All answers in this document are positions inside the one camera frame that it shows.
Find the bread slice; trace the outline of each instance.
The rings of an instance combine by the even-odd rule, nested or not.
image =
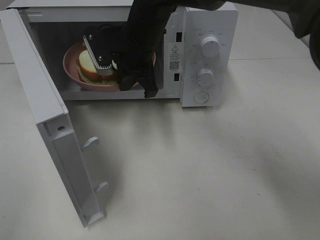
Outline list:
[[[97,73],[94,62],[92,61],[88,50],[84,50],[79,55],[79,66],[81,72],[91,81],[100,81],[101,76]]]

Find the bread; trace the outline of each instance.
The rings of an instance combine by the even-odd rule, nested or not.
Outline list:
[[[115,85],[118,83],[117,71],[113,71],[113,74],[108,76],[101,76],[97,73],[88,50],[84,50],[80,53],[77,65],[79,66],[79,70],[81,72],[80,77],[86,83],[96,82],[99,85]]]

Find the power dial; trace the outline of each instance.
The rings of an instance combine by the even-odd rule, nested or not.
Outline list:
[[[210,69],[203,68],[197,73],[196,80],[201,87],[209,87],[215,82],[215,75]]]
[[[208,58],[213,58],[220,51],[220,39],[216,35],[207,35],[200,41],[201,52]]]

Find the pink bowl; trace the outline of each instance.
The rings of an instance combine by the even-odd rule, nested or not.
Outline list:
[[[86,50],[82,41],[78,41],[68,49],[63,57],[63,68],[66,74],[79,86],[84,89],[96,92],[117,92],[120,91],[119,85],[95,85],[82,81],[78,74],[77,60],[82,51]],[[156,54],[153,55],[153,65],[156,62]]]

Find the microwave control panel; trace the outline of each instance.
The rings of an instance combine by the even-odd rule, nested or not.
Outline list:
[[[238,11],[186,9],[184,41],[184,76],[181,88],[183,107],[217,106],[231,46]]]

